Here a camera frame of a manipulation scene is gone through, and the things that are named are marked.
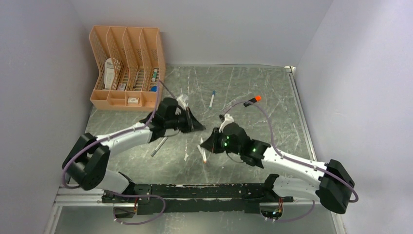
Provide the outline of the white marker orange end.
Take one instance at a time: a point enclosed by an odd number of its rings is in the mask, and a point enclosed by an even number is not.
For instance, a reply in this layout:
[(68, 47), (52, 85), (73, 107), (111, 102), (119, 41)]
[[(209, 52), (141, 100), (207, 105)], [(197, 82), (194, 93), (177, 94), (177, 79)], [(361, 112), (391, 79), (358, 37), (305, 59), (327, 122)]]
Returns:
[(199, 150), (199, 152), (200, 152), (200, 154), (201, 154), (201, 156), (202, 156), (203, 163), (206, 164), (206, 163), (207, 163), (207, 157), (206, 157), (205, 148), (203, 148), (203, 147), (201, 146), (201, 144), (202, 144), (203, 142), (204, 142), (204, 141), (203, 141), (203, 138), (201, 137), (201, 138), (200, 138), (200, 144), (199, 144), (197, 147), (198, 147), (198, 150)]

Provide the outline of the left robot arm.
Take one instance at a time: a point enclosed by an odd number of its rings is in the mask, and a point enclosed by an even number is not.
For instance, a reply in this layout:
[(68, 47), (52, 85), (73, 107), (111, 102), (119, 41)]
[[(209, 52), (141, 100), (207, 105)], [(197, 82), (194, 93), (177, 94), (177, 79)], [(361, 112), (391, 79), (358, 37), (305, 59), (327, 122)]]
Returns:
[(81, 135), (62, 163), (62, 169), (77, 183), (77, 188), (111, 191), (121, 202), (130, 202), (137, 194), (135, 183), (123, 173), (108, 169), (110, 157), (165, 138), (168, 130), (186, 134), (203, 131), (205, 126), (181, 98), (166, 97), (156, 110), (131, 127), (106, 135)]

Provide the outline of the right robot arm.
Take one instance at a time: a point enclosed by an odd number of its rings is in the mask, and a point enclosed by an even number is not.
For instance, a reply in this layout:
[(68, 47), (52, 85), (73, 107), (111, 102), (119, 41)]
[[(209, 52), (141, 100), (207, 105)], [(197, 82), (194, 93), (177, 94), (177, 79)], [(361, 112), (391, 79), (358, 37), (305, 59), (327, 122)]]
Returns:
[(232, 153), (249, 166), (289, 174), (290, 178), (280, 175), (263, 188), (263, 196), (269, 202), (280, 196), (305, 198), (318, 201), (337, 214), (344, 214), (352, 202), (355, 183), (339, 161), (331, 159), (325, 163), (283, 152), (267, 142), (250, 138), (236, 123), (214, 128), (200, 148), (214, 154)]

